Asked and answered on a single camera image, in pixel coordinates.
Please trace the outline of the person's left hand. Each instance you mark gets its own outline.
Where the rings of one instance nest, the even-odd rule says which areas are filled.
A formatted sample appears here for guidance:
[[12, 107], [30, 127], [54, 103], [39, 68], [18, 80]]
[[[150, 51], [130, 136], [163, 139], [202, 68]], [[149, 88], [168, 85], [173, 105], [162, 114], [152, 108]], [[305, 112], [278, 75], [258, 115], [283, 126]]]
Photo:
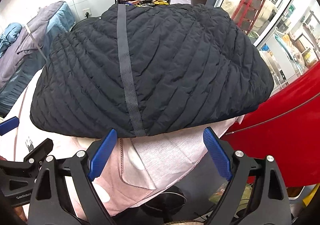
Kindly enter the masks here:
[[9, 190], [9, 178], [20, 174], [20, 169], [12, 169], [14, 162], [6, 162], [1, 157], [1, 220], [2, 224], [26, 224], [27, 218], [22, 207], [13, 208], [10, 201], [5, 198], [5, 193]]

